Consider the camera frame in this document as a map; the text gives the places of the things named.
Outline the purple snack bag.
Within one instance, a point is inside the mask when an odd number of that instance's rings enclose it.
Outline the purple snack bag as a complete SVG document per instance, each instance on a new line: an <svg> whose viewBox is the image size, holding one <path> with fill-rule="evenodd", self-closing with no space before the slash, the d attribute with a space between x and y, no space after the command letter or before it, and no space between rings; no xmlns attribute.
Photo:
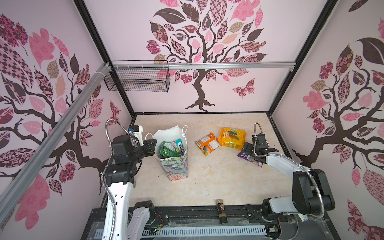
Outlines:
<svg viewBox="0 0 384 240"><path fill-rule="evenodd" d="M255 157L251 156L251 155L247 155L246 153L243 153L243 152L240 152L238 154L238 157L243 159L243 160L246 160L250 163L253 163L257 166L259 166L260 168L263 166L263 163L258 161Z"/></svg>

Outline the green white snack bag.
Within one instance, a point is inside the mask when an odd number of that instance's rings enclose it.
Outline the green white snack bag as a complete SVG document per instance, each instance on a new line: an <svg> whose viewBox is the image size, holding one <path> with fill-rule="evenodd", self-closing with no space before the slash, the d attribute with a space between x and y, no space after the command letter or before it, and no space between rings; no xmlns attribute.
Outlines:
<svg viewBox="0 0 384 240"><path fill-rule="evenodd" d="M173 156L171 155L170 150L168 149L168 143L169 143L169 142L165 142L165 141L163 141L163 142L160 144L160 156L161 156L163 159L166 159L166 158L172 158L172 157L173 157Z"/></svg>

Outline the teal snack bag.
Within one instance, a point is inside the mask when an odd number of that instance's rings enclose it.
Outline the teal snack bag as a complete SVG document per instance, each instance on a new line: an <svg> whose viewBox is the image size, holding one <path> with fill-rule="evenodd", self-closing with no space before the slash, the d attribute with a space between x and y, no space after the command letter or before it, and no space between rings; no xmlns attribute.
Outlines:
<svg viewBox="0 0 384 240"><path fill-rule="evenodd" d="M173 157L181 157L184 155L185 150L181 139L177 139L168 143L168 149Z"/></svg>

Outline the floral paper bag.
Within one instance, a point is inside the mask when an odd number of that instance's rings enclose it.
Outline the floral paper bag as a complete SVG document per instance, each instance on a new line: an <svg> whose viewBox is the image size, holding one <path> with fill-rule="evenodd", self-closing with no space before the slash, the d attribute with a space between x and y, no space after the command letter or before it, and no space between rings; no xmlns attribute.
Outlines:
<svg viewBox="0 0 384 240"><path fill-rule="evenodd" d="M159 130L152 135L157 140L154 158L171 182L188 177L188 126Z"/></svg>

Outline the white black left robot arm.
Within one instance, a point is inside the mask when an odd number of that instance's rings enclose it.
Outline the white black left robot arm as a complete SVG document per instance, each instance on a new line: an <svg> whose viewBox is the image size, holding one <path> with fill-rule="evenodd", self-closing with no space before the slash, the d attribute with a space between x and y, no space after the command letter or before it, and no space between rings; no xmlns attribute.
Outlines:
<svg viewBox="0 0 384 240"><path fill-rule="evenodd" d="M108 196L103 240L139 240L145 226L155 219L152 201L137 202L129 210L131 193L143 158L155 154L157 140L140 141L122 135L110 141L112 164L102 173L102 186Z"/></svg>

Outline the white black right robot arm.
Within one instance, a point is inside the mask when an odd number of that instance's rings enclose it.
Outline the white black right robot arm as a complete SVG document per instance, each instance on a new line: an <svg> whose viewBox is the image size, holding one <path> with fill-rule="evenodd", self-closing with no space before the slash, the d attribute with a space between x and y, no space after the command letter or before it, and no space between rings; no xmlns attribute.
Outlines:
<svg viewBox="0 0 384 240"><path fill-rule="evenodd" d="M310 169L270 148L264 134L252 136L252 143L245 143L240 156L255 163L268 165L285 175L292 182L292 194L263 200L262 215L270 219L279 214L303 215L322 218L336 207L326 173Z"/></svg>

